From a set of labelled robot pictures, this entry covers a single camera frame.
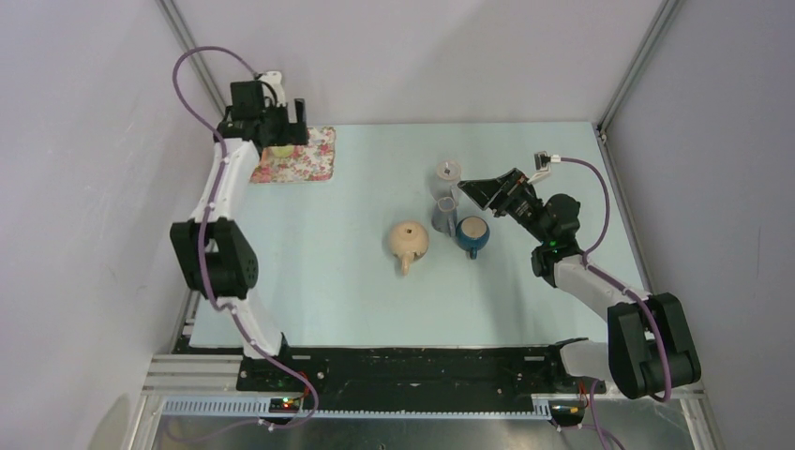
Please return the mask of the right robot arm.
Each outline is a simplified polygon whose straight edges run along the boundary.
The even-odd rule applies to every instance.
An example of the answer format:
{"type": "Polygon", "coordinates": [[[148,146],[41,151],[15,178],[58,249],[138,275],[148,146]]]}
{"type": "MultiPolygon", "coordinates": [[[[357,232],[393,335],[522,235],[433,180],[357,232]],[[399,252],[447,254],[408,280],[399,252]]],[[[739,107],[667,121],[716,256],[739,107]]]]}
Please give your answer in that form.
{"type": "Polygon", "coordinates": [[[700,381],[698,352],[679,298],[633,288],[591,262],[576,238],[579,201],[564,193],[542,200],[518,169],[457,186],[480,209],[510,217],[528,231],[539,243],[531,254],[533,274],[607,325],[604,342],[561,344],[560,356],[544,367],[552,389],[566,392],[588,377],[612,383],[626,398],[667,401],[675,388],[700,381]]]}

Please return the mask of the yellow ceramic mug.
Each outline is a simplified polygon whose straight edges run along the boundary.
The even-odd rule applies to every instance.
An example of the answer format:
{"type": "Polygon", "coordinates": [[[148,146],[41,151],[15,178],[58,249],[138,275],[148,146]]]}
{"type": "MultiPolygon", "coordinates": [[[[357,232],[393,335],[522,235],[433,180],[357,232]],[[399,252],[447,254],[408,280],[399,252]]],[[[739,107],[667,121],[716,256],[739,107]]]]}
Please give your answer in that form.
{"type": "Polygon", "coordinates": [[[292,144],[271,146],[268,151],[273,158],[290,158],[295,151],[295,146],[292,144]]]}

